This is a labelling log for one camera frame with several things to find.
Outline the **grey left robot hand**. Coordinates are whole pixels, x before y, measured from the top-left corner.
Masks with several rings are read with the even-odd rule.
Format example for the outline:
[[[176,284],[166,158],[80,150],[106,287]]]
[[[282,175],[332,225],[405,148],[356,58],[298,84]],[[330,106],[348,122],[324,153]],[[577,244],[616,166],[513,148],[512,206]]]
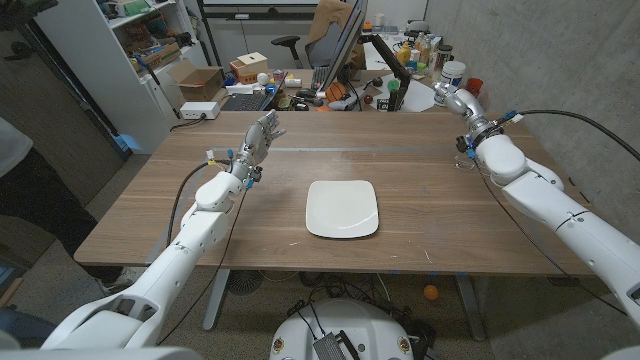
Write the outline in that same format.
[[[272,142],[286,133],[278,130],[278,113],[270,110],[249,126],[244,139],[234,156],[230,173],[245,182],[249,179],[258,180],[256,169],[267,157]]]

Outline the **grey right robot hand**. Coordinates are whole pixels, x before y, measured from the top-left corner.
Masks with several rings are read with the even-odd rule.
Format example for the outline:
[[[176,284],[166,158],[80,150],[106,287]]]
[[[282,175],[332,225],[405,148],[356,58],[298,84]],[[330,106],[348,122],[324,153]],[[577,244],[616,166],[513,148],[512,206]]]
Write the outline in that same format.
[[[444,82],[436,82],[434,90],[452,113],[463,118],[473,148],[492,132],[494,125],[487,119],[484,109],[469,91]]]

